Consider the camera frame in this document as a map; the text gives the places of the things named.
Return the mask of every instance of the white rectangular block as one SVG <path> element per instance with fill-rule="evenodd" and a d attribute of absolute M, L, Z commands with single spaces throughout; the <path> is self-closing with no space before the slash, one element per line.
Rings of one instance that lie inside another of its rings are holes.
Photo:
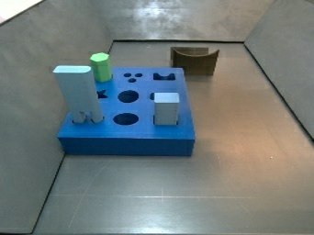
<path fill-rule="evenodd" d="M 178 125 L 179 94 L 155 93 L 155 125 Z"/>

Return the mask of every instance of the gray floor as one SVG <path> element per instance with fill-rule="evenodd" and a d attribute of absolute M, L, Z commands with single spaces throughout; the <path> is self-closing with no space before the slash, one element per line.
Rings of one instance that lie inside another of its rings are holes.
<path fill-rule="evenodd" d="M 314 151 L 243 44 L 123 43 L 113 66 L 168 66 L 171 46 L 220 49 L 188 77 L 191 157 L 67 156 L 36 233 L 314 233 Z"/>

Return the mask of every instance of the hole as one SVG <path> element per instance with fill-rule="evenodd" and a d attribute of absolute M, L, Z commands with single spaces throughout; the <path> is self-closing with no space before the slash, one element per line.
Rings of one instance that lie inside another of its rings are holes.
<path fill-rule="evenodd" d="M 139 99 L 139 93 L 131 90 L 124 91 L 119 94 L 117 99 L 123 103 L 132 103 L 134 101 Z"/>
<path fill-rule="evenodd" d="M 172 81 L 175 80 L 175 76 L 174 73 L 171 73 L 168 76 L 162 76 L 158 73 L 154 73 L 154 80 L 159 80 L 159 81 Z"/>
<path fill-rule="evenodd" d="M 135 79 L 135 78 L 129 78 L 129 79 L 128 79 L 128 82 L 129 82 L 129 83 L 135 83 L 135 82 L 136 82 L 136 79 Z"/>
<path fill-rule="evenodd" d="M 139 117 L 135 114 L 124 113 L 112 118 L 113 122 L 119 125 L 132 125 L 139 121 Z"/>
<path fill-rule="evenodd" d="M 151 93 L 150 99 L 151 99 L 151 100 L 155 100 L 155 93 Z"/>
<path fill-rule="evenodd" d="M 105 93 L 105 90 L 97 91 L 97 99 L 108 98 L 104 93 Z"/>

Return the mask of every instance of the circular hole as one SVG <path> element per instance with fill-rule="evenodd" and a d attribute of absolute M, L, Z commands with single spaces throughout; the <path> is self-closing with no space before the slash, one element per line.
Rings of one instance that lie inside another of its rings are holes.
<path fill-rule="evenodd" d="M 132 125 L 139 121 L 139 117 L 135 114 L 124 113 L 112 118 L 113 122 L 119 125 Z"/>
<path fill-rule="evenodd" d="M 151 100 L 155 100 L 155 93 L 151 93 L 150 99 L 151 99 Z"/>
<path fill-rule="evenodd" d="M 134 101 L 139 99 L 139 93 L 131 90 L 124 91 L 119 94 L 117 99 L 123 103 L 132 103 Z"/>
<path fill-rule="evenodd" d="M 136 79 L 135 79 L 135 78 L 129 78 L 129 79 L 128 79 L 128 82 L 129 82 L 129 83 L 135 83 L 135 82 L 136 82 Z"/>

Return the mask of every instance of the blue shape sorter board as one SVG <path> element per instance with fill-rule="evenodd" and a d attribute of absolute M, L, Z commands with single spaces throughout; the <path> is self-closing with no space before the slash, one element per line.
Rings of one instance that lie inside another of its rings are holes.
<path fill-rule="evenodd" d="M 112 68 L 112 79 L 96 87 L 104 120 L 76 124 L 67 114 L 57 134 L 65 153 L 191 155 L 195 131 L 183 69 Z M 179 94 L 178 125 L 154 124 L 154 93 Z"/>

